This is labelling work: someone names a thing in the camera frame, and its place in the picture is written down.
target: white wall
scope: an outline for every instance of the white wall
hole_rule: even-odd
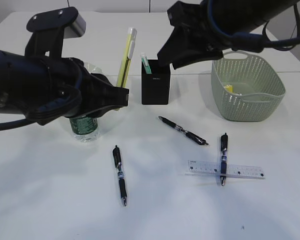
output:
[[[69,0],[82,11],[149,12],[150,0]],[[11,12],[44,12],[67,7],[67,0],[0,0],[0,22]]]
[[[165,12],[170,8],[177,0],[151,0],[151,12]],[[202,0],[181,0],[190,4],[199,4]]]
[[[79,10],[98,12],[165,12],[175,2],[176,0],[69,0],[70,5]],[[201,0],[184,2],[197,4]],[[0,0],[0,22],[13,11],[43,12],[66,6],[67,0]],[[268,28],[278,39],[290,38],[295,29],[293,8],[272,19]],[[292,52],[300,60],[300,45]]]
[[[295,16],[293,8],[286,10],[281,13],[269,23],[269,30],[278,39],[289,39],[292,36],[293,30],[296,26]],[[300,45],[296,46],[292,53],[300,60]]]

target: robotic arm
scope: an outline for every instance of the robotic arm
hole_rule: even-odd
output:
[[[300,44],[300,37],[272,42],[252,30],[299,0],[203,0],[200,4],[177,1],[168,9],[174,30],[158,52],[159,64],[174,69],[223,57],[222,50],[260,53],[265,47]]]
[[[80,37],[85,21],[68,7],[33,16],[25,56],[0,50],[0,113],[25,119],[0,123],[0,131],[58,117],[101,117],[128,105],[129,90],[114,87],[101,74],[90,74],[81,60],[62,58],[63,38]]]
[[[158,52],[159,64],[180,68],[217,60],[222,50],[261,52],[300,44],[300,37],[269,41],[250,31],[299,0],[203,0],[176,2],[168,17],[174,30]],[[80,37],[85,22],[68,7],[33,16],[32,36],[25,56],[0,50],[0,113],[22,114],[25,119],[0,123],[0,131],[33,123],[45,125],[58,117],[101,117],[128,105],[129,90],[114,87],[101,74],[89,74],[83,62],[62,58],[63,39]]]

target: woven basket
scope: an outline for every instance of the woven basket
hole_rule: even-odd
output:
[[[216,106],[221,115],[231,121],[263,121],[282,101],[285,87],[264,58],[237,52],[247,58],[213,61],[211,84]],[[235,93],[227,91],[226,85],[232,85]]]

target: green bottle label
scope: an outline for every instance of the green bottle label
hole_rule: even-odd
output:
[[[70,118],[72,131],[77,135],[85,135],[95,131],[98,127],[98,121],[92,117]]]

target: highlighter cap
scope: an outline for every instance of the highlighter cap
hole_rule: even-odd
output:
[[[131,34],[131,40],[135,40],[136,39],[136,34],[137,34],[137,30],[133,27],[130,27],[128,29],[128,34]]]

